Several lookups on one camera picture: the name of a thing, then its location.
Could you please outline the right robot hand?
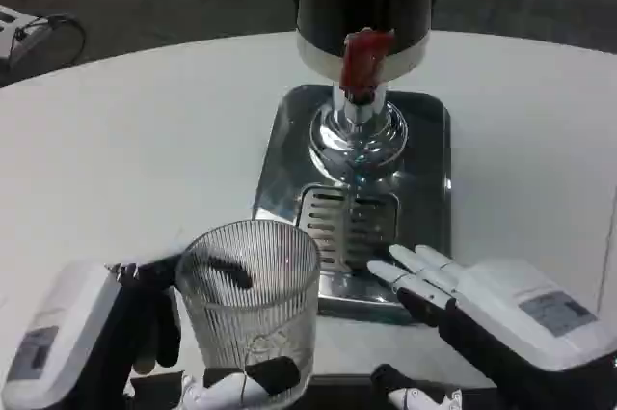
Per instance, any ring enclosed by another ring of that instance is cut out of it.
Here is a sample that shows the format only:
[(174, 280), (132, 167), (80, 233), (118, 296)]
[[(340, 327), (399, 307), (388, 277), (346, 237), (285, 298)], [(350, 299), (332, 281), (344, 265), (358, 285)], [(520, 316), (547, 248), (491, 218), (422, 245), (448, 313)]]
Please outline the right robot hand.
[(613, 409), (616, 332), (525, 260), (462, 266), (426, 245), (390, 246), (369, 272), (515, 409)]

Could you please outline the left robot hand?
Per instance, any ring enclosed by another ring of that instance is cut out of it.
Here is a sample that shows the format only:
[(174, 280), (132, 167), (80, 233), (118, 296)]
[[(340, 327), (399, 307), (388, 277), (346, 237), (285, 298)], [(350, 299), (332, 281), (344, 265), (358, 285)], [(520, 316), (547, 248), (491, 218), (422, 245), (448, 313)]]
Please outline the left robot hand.
[(72, 262), (63, 268), (28, 325), (6, 375), (6, 409), (245, 409), (295, 388), (287, 356), (244, 369), (180, 375), (172, 396), (155, 383), (129, 396), (141, 359), (177, 363), (181, 328), (170, 256), (146, 265)]

